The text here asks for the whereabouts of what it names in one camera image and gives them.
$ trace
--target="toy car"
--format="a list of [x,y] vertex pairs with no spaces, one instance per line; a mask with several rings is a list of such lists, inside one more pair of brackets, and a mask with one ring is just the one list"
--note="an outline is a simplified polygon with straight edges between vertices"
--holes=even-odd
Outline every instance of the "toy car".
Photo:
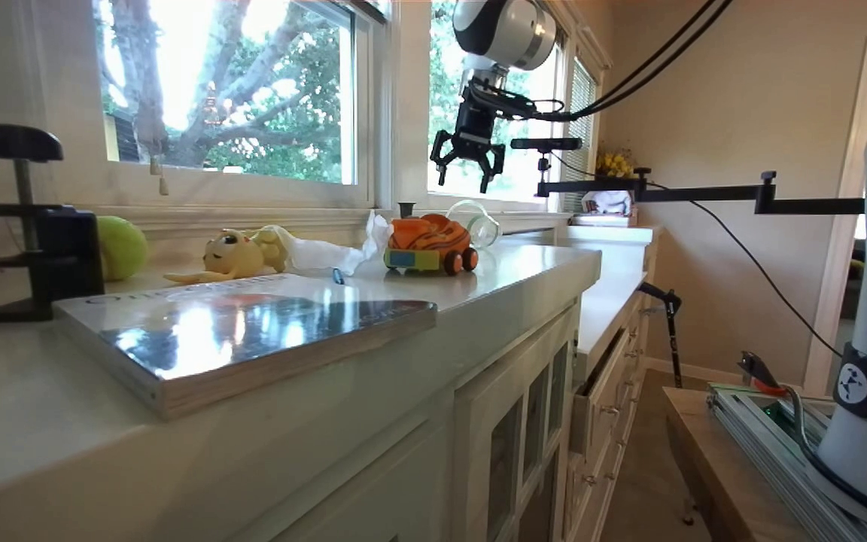
[[470,233],[441,214],[393,221],[383,263],[390,269],[438,271],[457,275],[477,267],[477,250],[470,246]]

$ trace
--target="stuffed animal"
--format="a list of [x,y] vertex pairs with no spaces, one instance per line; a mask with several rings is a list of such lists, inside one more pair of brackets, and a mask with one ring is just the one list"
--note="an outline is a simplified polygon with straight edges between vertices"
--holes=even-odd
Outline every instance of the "stuffed animal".
[[183,285],[196,285],[255,277],[267,267],[281,273],[286,269],[287,254],[279,238],[280,230],[279,226],[252,231],[222,230],[206,243],[202,257],[206,271],[190,275],[170,273],[163,277]]

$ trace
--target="book cover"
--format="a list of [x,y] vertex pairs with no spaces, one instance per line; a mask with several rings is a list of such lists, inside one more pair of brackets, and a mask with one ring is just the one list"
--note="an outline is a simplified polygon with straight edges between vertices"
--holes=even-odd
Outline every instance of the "book cover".
[[55,302],[80,343],[165,416],[322,367],[436,324],[424,301],[268,275]]

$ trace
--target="window blind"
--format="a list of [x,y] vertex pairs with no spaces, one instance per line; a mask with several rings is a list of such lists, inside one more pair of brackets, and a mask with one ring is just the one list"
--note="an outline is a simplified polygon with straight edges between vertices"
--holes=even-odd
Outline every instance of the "window blind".
[[[570,110],[577,111],[595,101],[596,96],[595,79],[588,73],[587,69],[574,59],[574,77],[571,81],[570,91]],[[577,151],[565,151],[563,155],[564,163],[570,167],[561,168],[562,181],[589,181],[587,175],[581,172],[591,172],[593,164],[589,163],[589,154],[591,153],[592,138],[595,137],[595,116],[589,114],[587,117],[575,120],[567,126],[568,137],[579,137],[584,145],[578,148]],[[579,213],[584,212],[581,206],[581,198],[584,194],[577,192],[568,192],[564,195],[564,212]]]

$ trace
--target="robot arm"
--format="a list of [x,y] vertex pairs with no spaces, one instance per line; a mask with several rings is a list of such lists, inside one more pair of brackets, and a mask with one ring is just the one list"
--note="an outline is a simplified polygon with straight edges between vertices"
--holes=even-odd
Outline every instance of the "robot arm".
[[[430,160],[437,165],[443,186],[447,166],[457,158],[472,160],[481,166],[481,193],[503,171],[505,147],[493,145],[494,120],[512,117],[520,111],[523,96],[503,90],[510,68],[530,71],[543,64],[554,48],[557,24],[554,17],[534,0],[458,0],[454,9],[454,34],[458,44],[468,52],[464,60],[461,107],[454,133],[440,130],[433,141]],[[491,100],[473,99],[476,89]],[[512,107],[506,110],[503,104]],[[449,141],[451,150],[443,154]]]

